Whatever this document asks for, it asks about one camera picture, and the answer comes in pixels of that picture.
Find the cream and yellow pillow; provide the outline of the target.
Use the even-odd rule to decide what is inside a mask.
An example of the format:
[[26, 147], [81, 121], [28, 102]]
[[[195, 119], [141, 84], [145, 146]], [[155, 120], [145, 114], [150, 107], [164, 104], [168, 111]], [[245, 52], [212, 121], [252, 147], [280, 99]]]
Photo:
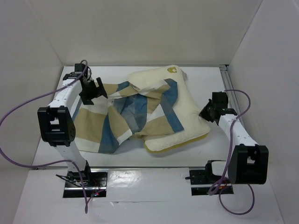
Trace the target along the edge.
[[191, 97], [184, 80], [185, 73], [176, 65], [138, 71], [128, 76], [128, 81], [140, 89], [163, 79], [173, 79], [178, 84], [178, 99], [173, 107], [184, 130], [169, 135], [144, 138], [144, 147], [150, 153], [161, 153], [205, 138], [210, 127], [199, 117], [200, 108]]

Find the blue beige patchwork pillowcase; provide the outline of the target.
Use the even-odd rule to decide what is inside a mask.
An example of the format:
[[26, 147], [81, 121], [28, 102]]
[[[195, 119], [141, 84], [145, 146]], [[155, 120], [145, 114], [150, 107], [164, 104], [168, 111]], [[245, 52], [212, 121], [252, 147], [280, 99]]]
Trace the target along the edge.
[[107, 97], [81, 104], [75, 112], [75, 144], [80, 151], [113, 154], [130, 137], [168, 135], [184, 130], [174, 105], [178, 84], [159, 80], [143, 89], [126, 81], [105, 84]]

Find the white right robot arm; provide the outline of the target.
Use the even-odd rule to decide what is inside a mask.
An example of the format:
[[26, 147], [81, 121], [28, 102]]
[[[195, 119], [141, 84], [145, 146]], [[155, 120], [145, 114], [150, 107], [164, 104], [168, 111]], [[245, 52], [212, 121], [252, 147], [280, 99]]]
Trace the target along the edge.
[[224, 179], [232, 184], [265, 184], [269, 150], [253, 140], [239, 121], [245, 112], [237, 114], [228, 107], [228, 102], [225, 91], [213, 92], [199, 114], [204, 120], [216, 123], [229, 139], [228, 158], [209, 160], [204, 178], [209, 183]]

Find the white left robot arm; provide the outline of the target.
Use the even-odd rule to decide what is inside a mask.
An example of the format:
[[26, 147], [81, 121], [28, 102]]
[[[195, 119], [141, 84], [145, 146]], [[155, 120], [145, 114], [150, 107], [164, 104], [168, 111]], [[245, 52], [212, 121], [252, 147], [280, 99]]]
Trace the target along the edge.
[[72, 105], [80, 97], [84, 105], [93, 105], [93, 99], [107, 97], [100, 78], [93, 80], [87, 61], [75, 64], [74, 71], [63, 77], [61, 90], [47, 107], [37, 111], [41, 138], [54, 147], [66, 160], [68, 176], [81, 186], [92, 182], [88, 162], [75, 144], [76, 128], [70, 114]]

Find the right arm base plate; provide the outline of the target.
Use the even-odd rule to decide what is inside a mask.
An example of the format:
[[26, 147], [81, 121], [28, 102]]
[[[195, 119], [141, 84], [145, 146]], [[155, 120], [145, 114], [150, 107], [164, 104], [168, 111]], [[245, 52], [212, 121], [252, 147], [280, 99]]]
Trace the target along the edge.
[[[185, 177], [185, 179], [190, 181], [192, 196], [207, 196], [208, 190], [214, 183], [214, 181], [209, 181], [206, 172], [203, 169], [190, 169], [189, 175]], [[221, 191], [224, 195], [234, 193], [232, 184], [229, 180], [224, 180], [223, 184], [216, 192], [216, 195], [218, 195]]]

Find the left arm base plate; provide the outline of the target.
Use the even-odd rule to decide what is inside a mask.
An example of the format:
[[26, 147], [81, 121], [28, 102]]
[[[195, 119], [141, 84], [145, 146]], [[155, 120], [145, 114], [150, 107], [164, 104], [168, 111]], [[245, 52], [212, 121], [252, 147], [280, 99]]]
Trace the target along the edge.
[[[85, 192], [87, 198], [92, 197], [106, 197], [107, 194], [107, 170], [92, 170], [90, 173], [89, 180], [83, 178]], [[64, 193], [63, 198], [83, 198], [82, 184], [77, 177], [71, 177], [71, 174], [58, 175], [56, 177], [64, 181]]]

